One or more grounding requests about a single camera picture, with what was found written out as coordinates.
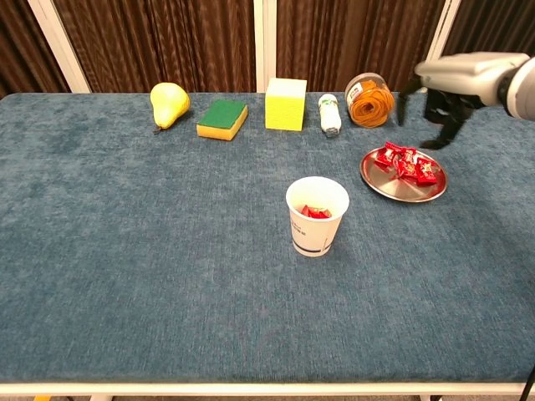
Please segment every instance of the curtain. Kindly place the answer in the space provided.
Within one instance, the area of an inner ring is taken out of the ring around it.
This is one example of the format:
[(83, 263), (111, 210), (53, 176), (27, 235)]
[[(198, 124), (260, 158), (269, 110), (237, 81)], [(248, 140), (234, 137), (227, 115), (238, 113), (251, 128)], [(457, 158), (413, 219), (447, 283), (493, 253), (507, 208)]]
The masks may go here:
[(54, 0), (94, 92), (256, 90), (252, 0)]
[(535, 55), (535, 0), (462, 0), (443, 54)]
[(69, 92), (28, 2), (0, 6), (0, 98), (16, 92)]
[(343, 91), (373, 72), (401, 89), (425, 59), (444, 0), (278, 0), (277, 76)]

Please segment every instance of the paper cup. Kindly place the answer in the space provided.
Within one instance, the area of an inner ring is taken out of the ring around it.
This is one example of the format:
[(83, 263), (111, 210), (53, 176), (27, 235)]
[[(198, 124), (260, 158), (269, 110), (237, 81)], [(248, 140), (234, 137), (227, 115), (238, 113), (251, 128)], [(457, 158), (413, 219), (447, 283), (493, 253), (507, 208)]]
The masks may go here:
[[(349, 195), (338, 182), (325, 177), (305, 177), (286, 191), (290, 209), (293, 247), (305, 256), (322, 256), (333, 243), (342, 216), (349, 207)], [(305, 205), (327, 208), (332, 216), (313, 219), (301, 214)]]

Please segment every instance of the silver plate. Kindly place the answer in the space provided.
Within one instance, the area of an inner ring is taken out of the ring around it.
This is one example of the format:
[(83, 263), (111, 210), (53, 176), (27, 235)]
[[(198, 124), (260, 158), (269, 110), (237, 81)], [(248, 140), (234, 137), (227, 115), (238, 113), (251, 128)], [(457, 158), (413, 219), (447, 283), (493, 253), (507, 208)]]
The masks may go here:
[(369, 152), (360, 162), (360, 174), (366, 184), (373, 190), (390, 199), (402, 202), (421, 203), (432, 201), (444, 193), (448, 186), (448, 176), (441, 165), (425, 153), (416, 151), (416, 155), (436, 163), (432, 170), (437, 182), (433, 185), (419, 186), (416, 183), (398, 178), (394, 167), (376, 163), (377, 153), (383, 148)]

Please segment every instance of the pear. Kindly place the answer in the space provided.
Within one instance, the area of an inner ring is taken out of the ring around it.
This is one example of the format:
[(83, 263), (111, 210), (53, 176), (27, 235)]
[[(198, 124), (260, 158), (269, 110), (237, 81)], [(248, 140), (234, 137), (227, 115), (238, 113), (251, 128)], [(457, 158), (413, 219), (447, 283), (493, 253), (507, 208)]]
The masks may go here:
[(171, 82), (161, 82), (151, 90), (150, 102), (154, 109), (154, 121), (158, 130), (168, 129), (190, 108), (190, 97), (186, 91)]

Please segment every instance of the foam block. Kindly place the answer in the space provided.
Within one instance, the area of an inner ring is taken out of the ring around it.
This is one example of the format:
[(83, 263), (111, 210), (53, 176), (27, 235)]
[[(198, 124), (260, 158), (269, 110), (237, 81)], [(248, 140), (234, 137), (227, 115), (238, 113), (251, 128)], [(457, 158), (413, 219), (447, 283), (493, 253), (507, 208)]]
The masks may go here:
[(266, 91), (266, 128), (302, 130), (306, 92), (306, 80), (271, 78)]
[(197, 135), (232, 140), (247, 117), (247, 106), (235, 100), (215, 100), (197, 123)]

